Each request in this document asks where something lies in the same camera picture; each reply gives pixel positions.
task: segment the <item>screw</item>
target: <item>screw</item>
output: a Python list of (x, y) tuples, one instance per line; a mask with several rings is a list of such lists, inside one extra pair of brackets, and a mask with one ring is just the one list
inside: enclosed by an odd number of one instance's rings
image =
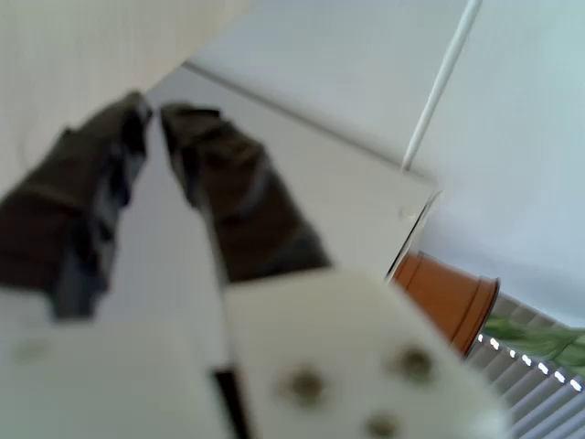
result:
[(400, 359), (400, 368), (408, 380), (427, 383), (432, 378), (431, 356), (422, 349), (410, 348)]
[(325, 384), (317, 371), (301, 368), (285, 381), (285, 389), (299, 405), (312, 407), (322, 401)]
[(375, 413), (366, 421), (367, 434), (377, 439), (394, 437), (398, 431), (396, 419), (388, 413)]

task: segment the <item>terracotta flower pot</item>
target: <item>terracotta flower pot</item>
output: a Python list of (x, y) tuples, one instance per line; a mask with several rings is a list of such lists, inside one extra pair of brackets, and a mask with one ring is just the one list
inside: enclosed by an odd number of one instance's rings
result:
[(407, 254), (394, 280), (464, 355), (489, 316), (499, 290), (496, 279), (473, 277), (424, 253)]

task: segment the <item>white surface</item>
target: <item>white surface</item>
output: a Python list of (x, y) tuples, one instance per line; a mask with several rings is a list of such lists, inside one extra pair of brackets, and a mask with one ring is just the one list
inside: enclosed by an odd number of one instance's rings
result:
[[(188, 100), (218, 106), (245, 132), (265, 142), (330, 256), (380, 280), (431, 195), (429, 185), (402, 176), (397, 168), (188, 70), (177, 70), (149, 96), (154, 104)], [(112, 292), (102, 300), (99, 319), (179, 313), (192, 325), (194, 343), (204, 358), (221, 365), (229, 356), (207, 234), (197, 212), (183, 199), (167, 163), (158, 121), (153, 124), (148, 162), (122, 218)], [(413, 213), (414, 219), (401, 218), (401, 210)]]
[(464, 6), (263, 0), (192, 60), (399, 163)]
[[(256, 437), (367, 437), (365, 420), (376, 412), (397, 418), (401, 439), (509, 437), (482, 378), (395, 285), (325, 270), (231, 288), (226, 309)], [(384, 371), (410, 347), (431, 356), (432, 383)], [(328, 386), (313, 409), (279, 392), (287, 373), (307, 365)]]
[(168, 323), (3, 332), (2, 436), (232, 437), (186, 337)]
[(0, 1), (0, 194), (66, 124), (152, 87), (249, 4)]
[(416, 156), (423, 249), (585, 326), (585, 4), (484, 2)]

